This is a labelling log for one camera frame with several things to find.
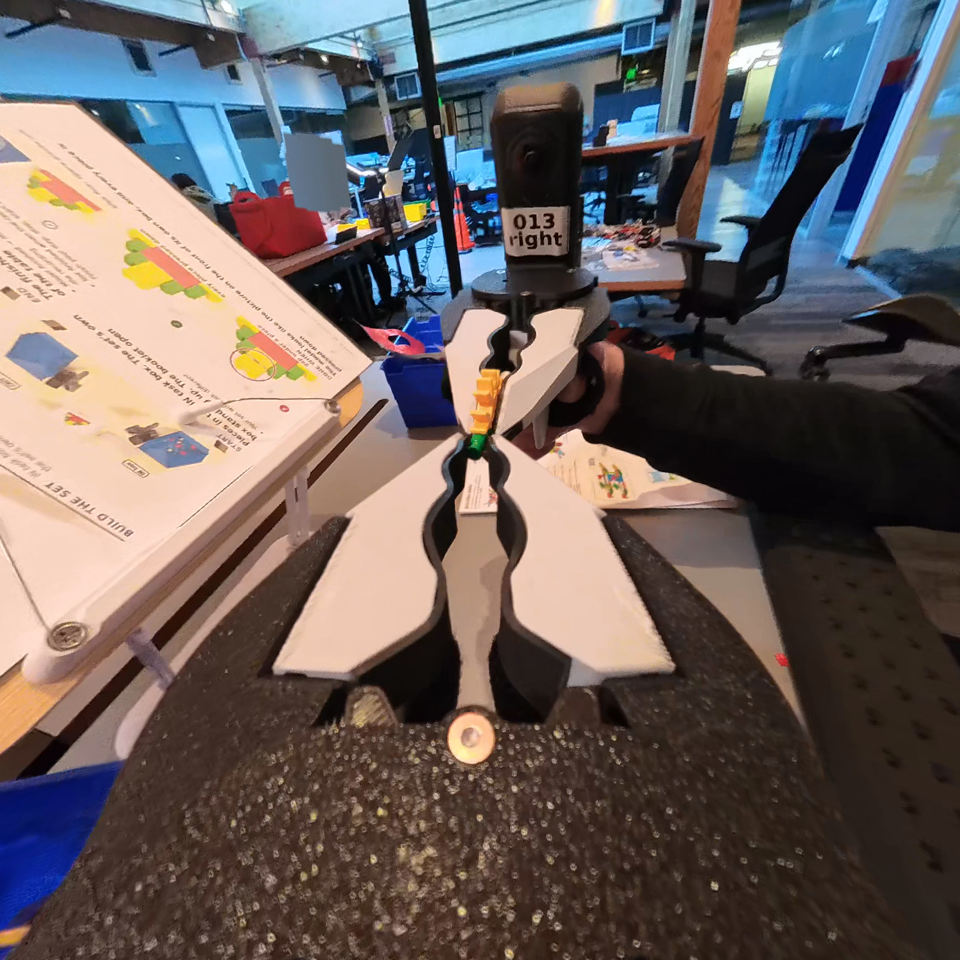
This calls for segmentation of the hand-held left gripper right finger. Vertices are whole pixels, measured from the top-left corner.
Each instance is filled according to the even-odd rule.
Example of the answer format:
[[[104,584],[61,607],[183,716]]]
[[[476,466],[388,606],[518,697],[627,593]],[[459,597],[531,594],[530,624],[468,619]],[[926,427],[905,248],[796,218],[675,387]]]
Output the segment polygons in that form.
[[[509,440],[490,442],[507,556],[497,654],[516,689],[669,675],[674,660],[608,534],[607,516]]]

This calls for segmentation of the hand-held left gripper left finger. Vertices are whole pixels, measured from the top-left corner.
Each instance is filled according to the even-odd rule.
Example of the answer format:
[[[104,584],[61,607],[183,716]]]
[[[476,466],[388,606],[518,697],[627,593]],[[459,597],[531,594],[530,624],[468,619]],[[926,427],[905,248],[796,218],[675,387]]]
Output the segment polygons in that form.
[[[357,681],[424,637],[446,601],[442,545],[454,521],[451,437],[357,504],[272,665],[275,675]]]

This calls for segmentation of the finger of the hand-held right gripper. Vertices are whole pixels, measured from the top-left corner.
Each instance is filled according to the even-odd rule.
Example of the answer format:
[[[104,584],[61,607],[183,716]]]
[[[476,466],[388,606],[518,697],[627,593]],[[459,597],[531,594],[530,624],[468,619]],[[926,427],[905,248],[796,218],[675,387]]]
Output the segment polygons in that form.
[[[562,307],[536,313],[532,340],[522,347],[519,367],[500,392],[495,435],[536,426],[544,432],[548,408],[574,377],[579,358],[582,308]]]
[[[451,402],[464,434],[470,434],[474,424],[476,382],[495,354],[491,340],[508,330],[509,319],[504,314],[489,308],[468,308],[445,346]]]

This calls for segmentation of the yellow connector piece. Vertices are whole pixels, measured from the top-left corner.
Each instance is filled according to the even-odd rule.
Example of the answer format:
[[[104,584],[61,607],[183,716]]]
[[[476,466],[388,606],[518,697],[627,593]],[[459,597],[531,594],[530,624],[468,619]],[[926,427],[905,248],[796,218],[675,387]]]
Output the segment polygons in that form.
[[[479,371],[473,391],[473,406],[470,410],[469,433],[487,436],[494,428],[498,415],[498,403],[503,386],[503,373],[494,367]]]

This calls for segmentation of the blue parts bin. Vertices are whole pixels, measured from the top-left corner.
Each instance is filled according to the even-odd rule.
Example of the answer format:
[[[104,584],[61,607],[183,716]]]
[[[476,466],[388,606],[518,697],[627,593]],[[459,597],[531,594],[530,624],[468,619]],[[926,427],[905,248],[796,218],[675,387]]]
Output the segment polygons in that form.
[[[2,958],[70,871],[121,769],[112,762],[2,782]]]

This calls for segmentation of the person's right hand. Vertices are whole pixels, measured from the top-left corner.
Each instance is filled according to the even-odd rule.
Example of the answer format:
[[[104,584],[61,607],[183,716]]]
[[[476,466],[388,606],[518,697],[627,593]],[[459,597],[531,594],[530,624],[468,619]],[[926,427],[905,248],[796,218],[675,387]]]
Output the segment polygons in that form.
[[[618,345],[598,341],[582,351],[581,360],[582,372],[577,379],[580,392],[575,402],[589,409],[577,429],[584,436],[598,437],[620,410],[625,357]]]

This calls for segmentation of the blue bin with papers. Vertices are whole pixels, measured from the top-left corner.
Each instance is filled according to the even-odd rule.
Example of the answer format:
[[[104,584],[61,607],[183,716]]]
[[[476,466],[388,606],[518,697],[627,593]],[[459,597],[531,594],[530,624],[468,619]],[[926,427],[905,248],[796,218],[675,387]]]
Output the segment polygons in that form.
[[[441,318],[409,318],[401,330],[424,346],[424,354],[390,352],[380,364],[405,426],[409,429],[457,426],[453,404],[443,386],[448,370]]]

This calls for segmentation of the loose printed paper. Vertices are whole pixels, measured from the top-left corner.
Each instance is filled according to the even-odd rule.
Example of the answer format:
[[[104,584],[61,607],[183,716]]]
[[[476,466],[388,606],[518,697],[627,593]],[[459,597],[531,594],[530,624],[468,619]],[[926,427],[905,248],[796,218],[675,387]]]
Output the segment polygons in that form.
[[[736,509],[738,498],[642,457],[591,443],[579,430],[559,436],[538,463],[586,502],[606,511]]]

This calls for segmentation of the black pole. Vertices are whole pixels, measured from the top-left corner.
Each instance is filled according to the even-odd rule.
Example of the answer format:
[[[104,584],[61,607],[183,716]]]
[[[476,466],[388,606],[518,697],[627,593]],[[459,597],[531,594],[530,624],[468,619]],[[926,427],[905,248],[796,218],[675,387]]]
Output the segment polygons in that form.
[[[409,1],[414,52],[428,132],[431,166],[436,186],[437,204],[449,291],[456,298],[463,289],[460,253],[455,236],[454,197],[447,162],[442,112],[437,87],[436,64],[426,1]]]

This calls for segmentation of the wooden side table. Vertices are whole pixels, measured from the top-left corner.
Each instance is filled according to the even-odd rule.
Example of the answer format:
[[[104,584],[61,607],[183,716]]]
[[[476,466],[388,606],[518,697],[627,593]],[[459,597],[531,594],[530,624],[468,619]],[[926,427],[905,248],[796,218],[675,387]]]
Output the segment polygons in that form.
[[[308,268],[344,258],[347,254],[371,250],[381,253],[388,251],[390,256],[414,248],[426,238],[437,234],[440,217],[437,214],[427,216],[419,222],[409,224],[400,234],[390,239],[383,229],[358,230],[356,235],[340,243],[329,241],[312,246],[287,257],[265,259],[262,262],[276,276],[288,278]]]

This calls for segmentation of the red tote bag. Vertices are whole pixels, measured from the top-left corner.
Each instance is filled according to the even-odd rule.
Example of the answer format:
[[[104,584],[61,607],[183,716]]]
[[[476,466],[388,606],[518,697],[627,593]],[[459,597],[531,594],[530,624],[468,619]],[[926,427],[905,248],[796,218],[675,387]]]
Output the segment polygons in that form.
[[[288,258],[328,241],[320,214],[297,206],[292,195],[260,198],[240,190],[230,211],[240,242],[263,260]]]

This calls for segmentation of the black perforated board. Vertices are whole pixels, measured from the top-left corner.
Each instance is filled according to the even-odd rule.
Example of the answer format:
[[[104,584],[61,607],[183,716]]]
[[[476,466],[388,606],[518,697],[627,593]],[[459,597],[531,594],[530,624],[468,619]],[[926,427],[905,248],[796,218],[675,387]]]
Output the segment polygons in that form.
[[[861,858],[921,953],[958,958],[958,663],[872,530],[754,510],[750,527]]]

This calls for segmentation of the wooden post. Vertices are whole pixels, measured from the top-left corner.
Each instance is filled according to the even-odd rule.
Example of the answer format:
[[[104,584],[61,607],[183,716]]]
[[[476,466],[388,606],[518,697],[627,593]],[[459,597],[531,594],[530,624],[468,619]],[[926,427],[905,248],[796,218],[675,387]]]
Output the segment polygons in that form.
[[[698,235],[740,9],[741,1],[709,3],[689,128],[691,138],[702,140],[702,149],[678,206],[676,230],[680,237]]]

